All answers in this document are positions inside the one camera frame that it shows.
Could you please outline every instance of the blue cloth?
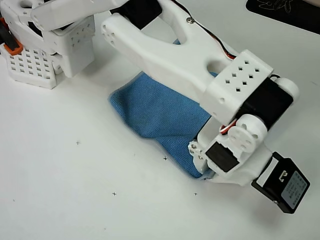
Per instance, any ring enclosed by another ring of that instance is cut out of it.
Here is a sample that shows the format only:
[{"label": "blue cloth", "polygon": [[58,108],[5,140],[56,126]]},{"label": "blue cloth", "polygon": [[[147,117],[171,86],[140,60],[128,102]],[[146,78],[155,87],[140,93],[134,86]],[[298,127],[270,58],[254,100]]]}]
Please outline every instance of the blue cloth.
[{"label": "blue cloth", "polygon": [[145,73],[114,92],[109,101],[133,131],[157,140],[194,178],[202,176],[188,150],[189,142],[210,118],[198,103]]}]

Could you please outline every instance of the black mat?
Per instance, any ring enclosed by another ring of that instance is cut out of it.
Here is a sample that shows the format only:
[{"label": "black mat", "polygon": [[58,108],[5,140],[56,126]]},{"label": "black mat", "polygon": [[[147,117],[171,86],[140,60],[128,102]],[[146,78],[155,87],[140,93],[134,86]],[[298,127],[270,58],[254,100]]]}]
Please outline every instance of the black mat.
[{"label": "black mat", "polygon": [[320,7],[303,0],[248,0],[246,8],[256,14],[320,34]]}]

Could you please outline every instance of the white label on servo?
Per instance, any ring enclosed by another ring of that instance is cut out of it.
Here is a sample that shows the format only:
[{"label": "white label on servo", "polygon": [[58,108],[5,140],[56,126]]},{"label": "white label on servo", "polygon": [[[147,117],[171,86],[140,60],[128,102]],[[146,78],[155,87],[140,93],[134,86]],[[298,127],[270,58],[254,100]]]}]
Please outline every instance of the white label on servo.
[{"label": "white label on servo", "polygon": [[297,171],[295,171],[281,193],[281,197],[286,201],[290,208],[295,209],[307,186],[307,182]]}]

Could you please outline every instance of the black cable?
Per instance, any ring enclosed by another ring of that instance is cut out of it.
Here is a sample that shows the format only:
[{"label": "black cable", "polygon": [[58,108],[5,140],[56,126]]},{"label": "black cable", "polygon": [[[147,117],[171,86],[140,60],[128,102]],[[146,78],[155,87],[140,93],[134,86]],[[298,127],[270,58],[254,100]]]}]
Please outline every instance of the black cable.
[{"label": "black cable", "polygon": [[[176,1],[176,0],[171,0],[172,2],[174,2],[178,7],[180,7],[182,10],[184,10],[192,19],[194,19],[190,13],[190,11],[183,6],[180,2]],[[198,23],[196,20],[194,20],[194,22],[196,24],[198,24],[198,26],[200,26],[206,33],[208,33],[211,37],[213,37],[222,47],[223,51],[225,52],[225,54],[227,55],[228,58],[230,59],[235,59],[237,56],[230,53],[227,48],[225,47],[225,45],[223,44],[223,42],[220,40],[220,38],[218,38],[213,32],[211,32],[209,29],[207,29],[206,27],[202,26],[200,23]]]}]

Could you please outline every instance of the white table surface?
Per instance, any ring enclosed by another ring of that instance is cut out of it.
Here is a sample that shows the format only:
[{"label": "white table surface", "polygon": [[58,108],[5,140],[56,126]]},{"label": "white table surface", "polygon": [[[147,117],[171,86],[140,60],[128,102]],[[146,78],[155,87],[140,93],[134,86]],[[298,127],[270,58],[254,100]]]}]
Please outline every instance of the white table surface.
[{"label": "white table surface", "polygon": [[[126,127],[107,98],[140,70],[97,31],[95,62],[59,76],[53,90],[13,81],[0,57],[1,240],[319,239],[320,35],[249,12],[245,0],[181,2],[237,51],[298,84],[299,102],[266,140],[311,182],[296,213],[251,186],[188,177]],[[98,27],[106,16],[96,15]],[[146,32],[174,40],[164,26]]]}]

